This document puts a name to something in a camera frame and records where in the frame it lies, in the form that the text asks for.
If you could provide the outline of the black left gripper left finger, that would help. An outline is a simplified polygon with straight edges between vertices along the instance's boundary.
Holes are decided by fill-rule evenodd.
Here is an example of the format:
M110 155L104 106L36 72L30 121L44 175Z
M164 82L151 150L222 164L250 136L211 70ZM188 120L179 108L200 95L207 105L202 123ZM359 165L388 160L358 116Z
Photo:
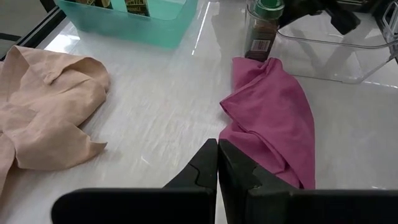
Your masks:
M215 224L218 143L208 139L161 188L88 188L62 195L53 224Z

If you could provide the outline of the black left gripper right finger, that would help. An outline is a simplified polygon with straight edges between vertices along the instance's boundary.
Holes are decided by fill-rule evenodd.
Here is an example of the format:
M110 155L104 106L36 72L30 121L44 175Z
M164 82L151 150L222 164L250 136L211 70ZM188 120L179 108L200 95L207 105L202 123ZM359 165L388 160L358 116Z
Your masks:
M398 224L398 190L301 190L225 139L218 177L228 224Z

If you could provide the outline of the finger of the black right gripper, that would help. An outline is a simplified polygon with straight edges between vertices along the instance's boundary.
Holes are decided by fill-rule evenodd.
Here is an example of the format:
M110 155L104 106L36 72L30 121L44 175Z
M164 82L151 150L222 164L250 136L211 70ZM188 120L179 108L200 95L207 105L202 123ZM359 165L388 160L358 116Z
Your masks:
M279 28L306 15L317 15L324 10L324 5L319 0L284 0L284 10L279 17Z
M341 7L326 7L325 11L331 17L330 23L340 33L347 34L360 25L360 19L351 11Z

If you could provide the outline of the clear plastic bin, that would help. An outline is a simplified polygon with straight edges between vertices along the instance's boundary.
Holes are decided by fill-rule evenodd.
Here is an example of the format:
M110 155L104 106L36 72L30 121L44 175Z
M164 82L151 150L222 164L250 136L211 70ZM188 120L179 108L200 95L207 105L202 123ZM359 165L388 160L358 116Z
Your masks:
M345 35L325 10L278 28L268 58L281 60L293 75L361 83L398 58L398 0L373 13L352 13L361 23Z

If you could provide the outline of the magenta cloth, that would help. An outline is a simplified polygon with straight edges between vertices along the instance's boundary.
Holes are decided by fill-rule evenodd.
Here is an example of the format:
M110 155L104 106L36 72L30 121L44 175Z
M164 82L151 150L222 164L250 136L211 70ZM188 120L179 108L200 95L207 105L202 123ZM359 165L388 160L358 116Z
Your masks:
M235 57L232 80L220 102L231 123L219 137L290 185L314 189L315 124L299 82L277 58Z

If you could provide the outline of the peach cloth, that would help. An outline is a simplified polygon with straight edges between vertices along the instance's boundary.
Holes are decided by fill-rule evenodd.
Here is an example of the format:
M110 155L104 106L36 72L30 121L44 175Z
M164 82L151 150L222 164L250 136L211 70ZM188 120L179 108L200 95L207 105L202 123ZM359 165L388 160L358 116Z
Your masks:
M69 169L105 149L79 126L106 101L109 86L94 58L9 49L0 62L0 196L12 166Z

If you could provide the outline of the teal plastic bin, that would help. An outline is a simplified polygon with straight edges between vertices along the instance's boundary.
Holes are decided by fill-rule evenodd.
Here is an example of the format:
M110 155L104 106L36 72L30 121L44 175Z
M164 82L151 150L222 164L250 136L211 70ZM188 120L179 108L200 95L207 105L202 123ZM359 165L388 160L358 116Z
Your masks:
M198 0L147 0L148 16L127 12L124 0L112 9L56 0L57 6L80 31L174 49L191 24Z

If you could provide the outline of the yellow-lid spice jar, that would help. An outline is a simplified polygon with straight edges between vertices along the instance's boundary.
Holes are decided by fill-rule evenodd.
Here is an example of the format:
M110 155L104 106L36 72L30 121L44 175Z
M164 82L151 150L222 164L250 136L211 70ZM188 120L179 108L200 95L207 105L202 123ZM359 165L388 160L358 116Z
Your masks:
M147 0L125 0L127 12L149 17Z

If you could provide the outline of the black metal table frame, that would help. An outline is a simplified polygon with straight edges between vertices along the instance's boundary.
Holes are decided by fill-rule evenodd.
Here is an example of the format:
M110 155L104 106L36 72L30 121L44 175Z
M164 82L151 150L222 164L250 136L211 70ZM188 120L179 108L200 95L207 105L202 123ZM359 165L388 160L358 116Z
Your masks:
M0 61L14 45L38 46L65 13L57 0L0 0Z

